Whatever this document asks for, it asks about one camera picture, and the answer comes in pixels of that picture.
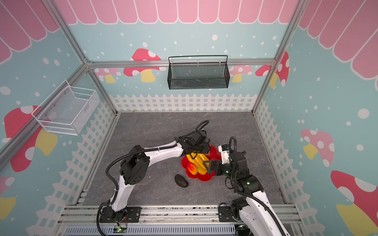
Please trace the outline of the red flower-shaped fruit bowl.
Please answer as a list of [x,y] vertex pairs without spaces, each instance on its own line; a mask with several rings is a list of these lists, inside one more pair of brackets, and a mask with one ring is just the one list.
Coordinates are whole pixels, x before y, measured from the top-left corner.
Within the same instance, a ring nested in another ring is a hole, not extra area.
[[[218,153],[217,149],[214,147],[214,146],[210,146],[211,147],[211,150],[208,154],[205,154],[207,156],[207,158],[209,160],[221,160],[221,155]],[[181,165],[182,167],[185,169],[186,171],[186,175],[191,178],[191,179],[198,179],[202,182],[208,182],[212,177],[214,177],[215,175],[209,175],[208,173],[206,173],[205,175],[195,175],[193,176],[188,170],[187,170],[187,164],[188,164],[188,160],[186,158],[186,155],[182,158],[181,160]]]

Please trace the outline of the red yellow fake mango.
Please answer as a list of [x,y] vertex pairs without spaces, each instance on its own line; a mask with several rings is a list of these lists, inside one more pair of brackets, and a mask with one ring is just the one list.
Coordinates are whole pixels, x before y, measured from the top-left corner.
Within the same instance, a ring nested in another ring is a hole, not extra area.
[[197,167],[193,164],[193,163],[188,163],[187,164],[187,170],[193,175],[197,175],[198,174],[198,169]]

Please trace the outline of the dark fake avocado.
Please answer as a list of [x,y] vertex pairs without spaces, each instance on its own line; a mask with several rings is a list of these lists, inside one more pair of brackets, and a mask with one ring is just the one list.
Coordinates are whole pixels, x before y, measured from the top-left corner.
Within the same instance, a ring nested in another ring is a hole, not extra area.
[[181,188],[187,188],[189,186],[187,180],[179,174],[175,175],[174,181]]

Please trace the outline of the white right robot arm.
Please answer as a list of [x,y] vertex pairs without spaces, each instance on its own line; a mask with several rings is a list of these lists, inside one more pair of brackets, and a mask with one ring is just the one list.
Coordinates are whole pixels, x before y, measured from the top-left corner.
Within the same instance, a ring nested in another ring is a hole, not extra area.
[[237,140],[232,136],[228,144],[220,146],[222,160],[210,160],[204,166],[208,173],[228,178],[231,190],[241,195],[232,201],[232,217],[247,225],[253,236],[288,236],[262,184],[250,173],[245,153],[237,150]]

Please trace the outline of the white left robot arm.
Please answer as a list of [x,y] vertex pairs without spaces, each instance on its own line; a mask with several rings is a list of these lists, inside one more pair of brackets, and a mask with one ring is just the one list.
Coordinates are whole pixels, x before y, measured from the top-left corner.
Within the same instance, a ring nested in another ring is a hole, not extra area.
[[192,153],[208,154],[211,146],[204,127],[209,122],[209,120],[201,122],[192,132],[176,137],[173,142],[166,145],[154,148],[136,145],[128,154],[112,161],[106,167],[105,175],[115,185],[114,194],[99,206],[96,224],[99,226],[102,217],[117,223],[127,219],[127,204],[132,190],[144,179],[148,168],[153,164]]

